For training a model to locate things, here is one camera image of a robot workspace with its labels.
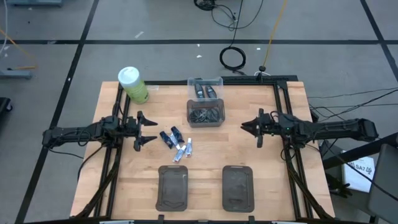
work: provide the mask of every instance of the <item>wooden tabletop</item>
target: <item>wooden tabletop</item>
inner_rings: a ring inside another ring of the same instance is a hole
[[[303,83],[288,82],[288,87],[293,114],[310,120]],[[93,121],[111,114],[117,89],[117,82],[103,82]],[[141,147],[141,152],[136,152],[133,149],[134,138],[127,138],[119,168],[113,219],[156,220],[158,215],[164,214],[166,220],[248,220],[249,215],[254,215],[256,220],[294,220],[286,164],[280,158],[281,138],[265,135],[263,147],[258,149],[256,139],[240,128],[242,122],[257,116],[259,108],[263,108],[265,113],[276,110],[271,86],[224,86],[226,120],[218,128],[189,126],[187,86],[161,85],[148,86],[148,89],[148,102],[143,105],[132,103],[129,116],[136,117],[141,110],[147,119],[159,124],[143,127],[144,136],[159,136],[161,131],[170,133],[170,128],[176,126],[185,140],[192,138],[192,157],[183,157],[180,161],[180,165],[188,168],[188,208],[184,212],[158,212],[155,209],[158,168],[173,165],[175,148],[168,149],[158,138]],[[89,143],[85,157],[99,146],[98,142]],[[98,189],[104,154],[105,149],[91,158],[81,171],[71,215],[80,212]],[[334,216],[320,153],[306,147],[302,149],[302,159],[308,189],[326,212]],[[253,212],[223,210],[221,173],[227,165],[249,166],[253,170]],[[302,194],[299,189],[297,192],[302,216],[305,217]],[[102,214],[107,201],[108,192],[104,195]]]

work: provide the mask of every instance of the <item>black object in bin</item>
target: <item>black object in bin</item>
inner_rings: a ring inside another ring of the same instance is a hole
[[[225,120],[224,101],[187,101],[187,120],[193,128],[218,127]]]
[[[248,166],[224,166],[223,208],[227,212],[253,212],[253,171]]]
[[[185,166],[159,167],[159,190],[156,210],[182,212],[187,209],[188,169]]]

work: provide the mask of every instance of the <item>concrete floor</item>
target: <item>concrete floor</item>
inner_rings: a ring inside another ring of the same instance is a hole
[[[0,130],[0,223],[14,223],[41,150],[41,135],[48,128],[78,40],[94,0],[69,0],[63,7],[9,7],[9,36],[15,40],[76,40],[72,44],[22,44],[34,55],[38,67],[31,80],[0,80],[0,96],[13,100],[14,111]],[[240,1],[218,0],[238,13]],[[247,24],[260,0],[245,1],[240,25]],[[386,40],[398,39],[395,0],[368,1]],[[238,30],[237,39],[268,39],[282,1],[265,0],[251,26]],[[4,6],[0,4],[4,28]],[[228,23],[222,13],[215,17]],[[137,39],[135,36],[144,32]],[[116,81],[118,71],[133,65],[145,80],[182,80],[235,75],[219,63],[225,44],[200,44],[200,39],[231,39],[233,33],[211,20],[209,12],[186,0],[100,0],[88,40],[198,40],[190,44],[132,42],[129,45],[86,44],[81,53],[59,126],[91,123],[100,85]],[[360,0],[300,0],[287,3],[275,39],[280,40],[377,40]],[[297,75],[305,82],[308,96],[330,96],[357,91],[397,87],[397,78],[380,44],[340,45],[274,44],[267,62],[272,75]],[[247,55],[242,71],[253,74],[262,63],[267,45],[236,44]],[[398,45],[388,45],[398,58]],[[13,45],[0,55],[0,69],[29,65]],[[233,52],[226,63],[239,63]],[[384,92],[328,100],[310,100],[313,106],[357,105]],[[396,93],[377,103],[397,103]],[[380,137],[397,131],[398,106],[364,107],[342,115],[345,119],[367,118],[376,123]],[[364,143],[350,139],[336,145],[351,149]],[[58,151],[84,155],[84,149],[67,144]],[[67,218],[76,189],[81,159],[49,153],[40,176],[26,222]],[[344,200],[334,198],[336,216],[368,221],[368,216]]]

